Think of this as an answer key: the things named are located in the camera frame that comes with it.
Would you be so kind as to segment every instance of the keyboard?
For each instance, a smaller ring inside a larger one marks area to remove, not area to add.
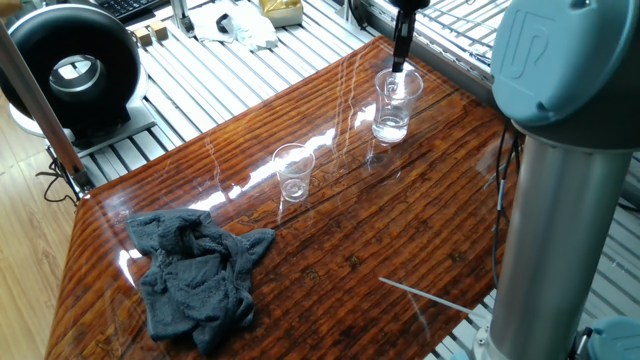
[[[150,14],[152,9],[168,4],[169,0],[99,0],[97,3],[125,23]]]

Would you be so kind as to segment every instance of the robot end effector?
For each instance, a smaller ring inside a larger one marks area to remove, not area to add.
[[[393,39],[395,48],[393,49],[392,72],[402,72],[404,62],[409,56],[409,48],[413,40],[413,28],[416,23],[416,12],[429,6],[430,0],[390,0],[398,8],[396,18],[396,28]]]

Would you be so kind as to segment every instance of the wood grain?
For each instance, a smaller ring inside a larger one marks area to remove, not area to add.
[[[154,343],[136,284],[149,259],[127,216],[209,210],[242,234],[273,228],[252,276],[252,327],[214,357],[424,358],[463,318],[383,284],[383,276],[475,306],[491,289],[496,190],[485,188],[505,119],[426,65],[408,136],[375,140],[375,75],[391,44],[376,38],[316,75],[82,200],[47,358],[194,359],[187,340]],[[314,148],[307,201],[280,199],[273,151]]]
[[[7,139],[29,139],[23,142]],[[50,179],[35,177],[50,163],[44,141],[9,117],[0,94],[0,358],[44,356],[58,297],[74,207],[42,195]],[[52,197],[70,194],[62,183]]]

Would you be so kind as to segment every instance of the water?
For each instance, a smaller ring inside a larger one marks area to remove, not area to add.
[[[409,130],[409,114],[406,111],[386,111],[373,120],[373,135],[387,142],[402,140]]]
[[[385,82],[385,93],[387,95],[398,90],[398,80],[396,80],[396,76],[394,74],[391,75]]]
[[[300,179],[289,179],[282,186],[282,195],[289,201],[300,201],[307,197],[307,184]]]

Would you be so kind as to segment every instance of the small wooden block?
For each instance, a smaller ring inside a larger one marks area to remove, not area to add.
[[[20,0],[0,0],[0,17],[7,17],[22,9]]]
[[[151,32],[153,32],[153,36],[155,36],[158,41],[165,40],[169,37],[167,27],[164,26],[162,21],[157,21],[151,24]]]
[[[133,33],[136,34],[140,45],[149,46],[153,43],[153,41],[151,40],[151,34],[149,34],[149,31],[146,28],[140,28],[138,30],[135,30]]]

